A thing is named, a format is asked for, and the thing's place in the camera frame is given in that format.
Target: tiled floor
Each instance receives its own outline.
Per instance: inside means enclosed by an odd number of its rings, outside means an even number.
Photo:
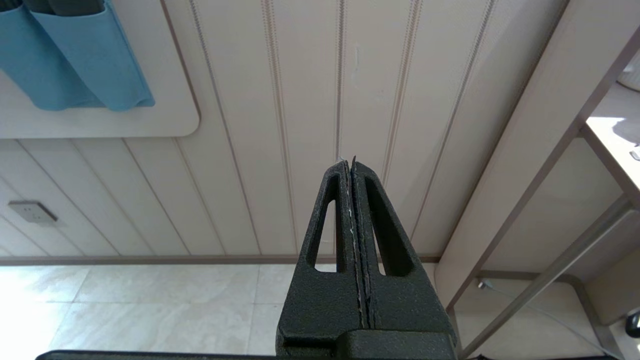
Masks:
[[[433,264],[425,264],[433,278]],[[335,271],[335,265],[319,265]],[[2,357],[32,360],[50,349],[274,354],[275,330],[294,265],[0,267]],[[526,282],[493,281],[517,294]],[[462,344],[509,299],[473,287],[456,305]],[[595,336],[573,289],[554,284],[534,302]],[[496,359],[597,355],[530,310],[478,353]]]
[[[318,265],[335,271],[335,265]],[[425,264],[430,276],[434,265]],[[0,267],[3,359],[52,349],[274,354],[294,265]]]

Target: white cable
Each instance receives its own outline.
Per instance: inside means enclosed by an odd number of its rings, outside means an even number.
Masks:
[[[493,284],[486,279],[481,279],[480,280],[481,284],[484,284],[487,288],[497,292],[497,293],[501,293],[504,296],[510,297],[512,299],[516,299],[515,296],[513,296],[512,294],[506,293],[502,290],[498,290],[496,288],[493,287]],[[542,310],[542,309],[538,309],[537,307],[530,305],[530,304],[526,304],[526,307],[528,307],[529,309],[533,309],[543,315],[546,315],[547,317],[549,317],[551,320],[557,322],[558,324],[562,325],[563,327],[566,327],[569,331],[571,331],[572,333],[576,334],[578,337],[580,337],[581,339],[583,339],[584,341],[588,342],[591,346],[597,348],[598,350],[602,351],[603,353],[607,354],[608,356],[614,357],[617,360],[625,360],[623,357],[620,357],[616,354],[613,354],[612,352],[608,351],[607,349],[605,349],[604,347],[601,347],[600,345],[593,343],[591,340],[587,339],[584,335],[582,335],[581,333],[579,333],[578,331],[574,330],[571,326],[569,326],[567,323],[565,323],[564,321],[556,318],[554,315]]]

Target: electrical outlet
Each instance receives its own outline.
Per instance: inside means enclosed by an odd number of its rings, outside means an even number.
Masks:
[[[58,218],[49,209],[37,201],[11,201],[9,207],[18,213],[24,220],[39,224],[56,222]]]

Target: blue fabric pocket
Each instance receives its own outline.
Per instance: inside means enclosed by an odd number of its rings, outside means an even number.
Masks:
[[[24,5],[0,12],[0,68],[40,109],[103,106]]]
[[[155,100],[110,0],[94,15],[0,13],[0,67],[45,110],[125,111]]]

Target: metal rod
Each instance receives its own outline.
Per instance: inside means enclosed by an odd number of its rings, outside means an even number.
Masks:
[[[562,275],[576,260],[604,238],[633,211],[634,208],[631,202],[622,195],[462,350],[460,359],[468,358],[513,315]]]

